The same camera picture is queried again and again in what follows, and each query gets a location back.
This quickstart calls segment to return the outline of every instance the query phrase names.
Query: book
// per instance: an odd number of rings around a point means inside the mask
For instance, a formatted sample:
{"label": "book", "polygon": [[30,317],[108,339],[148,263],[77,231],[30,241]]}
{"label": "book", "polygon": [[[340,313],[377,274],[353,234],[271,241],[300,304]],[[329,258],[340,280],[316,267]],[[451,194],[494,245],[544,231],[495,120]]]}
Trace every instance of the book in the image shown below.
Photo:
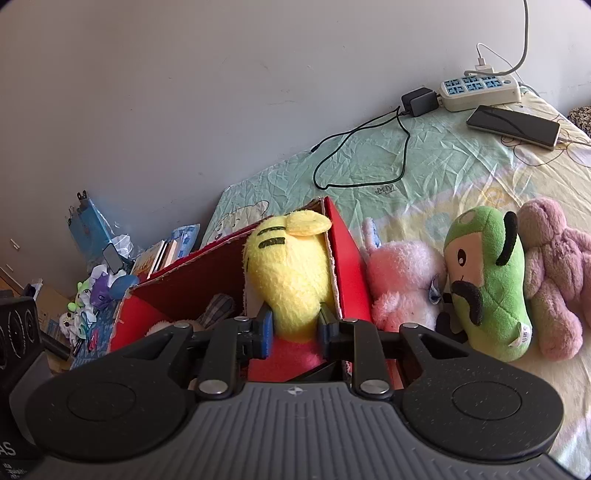
{"label": "book", "polygon": [[178,253],[178,249],[179,249],[178,240],[172,240],[171,242],[168,242],[168,245],[166,246],[166,250],[164,250],[164,255],[162,255],[162,261],[160,262],[160,265],[158,266],[158,270],[162,270],[163,268],[168,267],[170,264],[172,264],[177,259],[176,255]]}
{"label": "book", "polygon": [[166,242],[161,240],[140,254],[135,260],[131,274],[136,275],[140,282],[146,281],[158,266],[158,260],[161,259],[165,247]]}
{"label": "book", "polygon": [[160,248],[159,252],[158,252],[158,256],[156,257],[156,261],[154,262],[154,264],[152,265],[152,268],[150,269],[150,273],[148,273],[148,279],[150,279],[150,277],[155,274],[158,269],[160,269],[160,265],[162,264],[163,258],[164,258],[164,253],[166,252],[166,247],[168,246],[168,242],[166,240],[163,240],[164,245],[162,246],[162,248]]}

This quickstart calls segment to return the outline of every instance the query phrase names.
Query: smartphone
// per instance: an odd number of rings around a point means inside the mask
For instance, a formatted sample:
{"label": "smartphone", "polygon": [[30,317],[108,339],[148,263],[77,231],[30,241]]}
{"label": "smartphone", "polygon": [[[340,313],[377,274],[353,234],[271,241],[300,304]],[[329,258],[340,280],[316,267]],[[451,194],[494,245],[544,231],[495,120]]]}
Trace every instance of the smartphone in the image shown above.
{"label": "smartphone", "polygon": [[527,143],[554,150],[560,124],[539,116],[481,105],[466,125],[477,130],[517,138]]}
{"label": "smartphone", "polygon": [[121,257],[117,253],[117,249],[110,242],[109,245],[107,245],[103,250],[103,257],[105,257],[107,265],[111,269],[113,275],[116,274],[119,270],[121,270],[124,266]]}

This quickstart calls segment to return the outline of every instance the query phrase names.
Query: purple plush toy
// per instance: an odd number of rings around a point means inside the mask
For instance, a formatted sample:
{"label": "purple plush toy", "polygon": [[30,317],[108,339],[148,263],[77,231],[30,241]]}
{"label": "purple plush toy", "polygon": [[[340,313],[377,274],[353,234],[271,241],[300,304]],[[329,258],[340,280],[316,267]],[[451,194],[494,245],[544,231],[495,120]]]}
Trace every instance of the purple plush toy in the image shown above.
{"label": "purple plush toy", "polygon": [[108,274],[101,275],[96,279],[92,291],[90,292],[90,304],[93,307],[102,310],[109,303],[111,303],[111,295],[109,294],[109,276]]}

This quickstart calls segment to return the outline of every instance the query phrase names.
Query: stuffed animal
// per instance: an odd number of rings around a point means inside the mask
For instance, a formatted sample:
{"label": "stuffed animal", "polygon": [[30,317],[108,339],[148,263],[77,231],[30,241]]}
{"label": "stuffed animal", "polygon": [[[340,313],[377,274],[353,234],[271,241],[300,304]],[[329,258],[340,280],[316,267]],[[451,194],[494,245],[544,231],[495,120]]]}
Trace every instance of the stuffed animal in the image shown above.
{"label": "stuffed animal", "polygon": [[454,309],[471,347],[510,362],[525,353],[531,322],[523,296],[517,216],[476,207],[452,223],[443,255]]}
{"label": "stuffed animal", "polygon": [[69,340],[71,346],[76,346],[79,339],[86,339],[88,325],[78,313],[65,312],[60,316],[60,330]]}
{"label": "stuffed animal", "polygon": [[90,291],[90,304],[99,310],[105,308],[113,300],[109,290],[109,274],[105,273],[96,279]]}
{"label": "stuffed animal", "polygon": [[90,279],[87,278],[84,282],[78,282],[78,293],[76,298],[68,304],[68,310],[76,312],[78,309],[90,306]]}
{"label": "stuffed animal", "polygon": [[331,221],[299,210],[263,221],[248,237],[244,272],[273,310],[280,338],[304,343],[316,334],[320,303],[334,308],[323,233]]}
{"label": "stuffed animal", "polygon": [[583,344],[571,302],[591,323],[591,235],[569,228],[558,202],[538,198],[517,212],[525,248],[525,298],[541,353],[549,360],[572,358]]}
{"label": "stuffed animal", "polygon": [[419,241],[381,245],[371,218],[363,222],[363,239],[375,300],[372,320],[378,329],[397,332],[403,323],[414,322],[434,330],[443,304],[440,292],[447,281],[442,254]]}

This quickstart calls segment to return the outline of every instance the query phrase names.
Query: power strip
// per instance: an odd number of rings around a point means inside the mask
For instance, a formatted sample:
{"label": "power strip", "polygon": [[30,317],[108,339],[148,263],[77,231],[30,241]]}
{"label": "power strip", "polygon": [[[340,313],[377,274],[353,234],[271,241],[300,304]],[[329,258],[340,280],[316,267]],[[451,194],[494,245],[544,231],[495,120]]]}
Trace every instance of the power strip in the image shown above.
{"label": "power strip", "polygon": [[511,75],[487,74],[446,80],[441,83],[440,93],[443,106],[450,112],[521,100],[519,85]]}

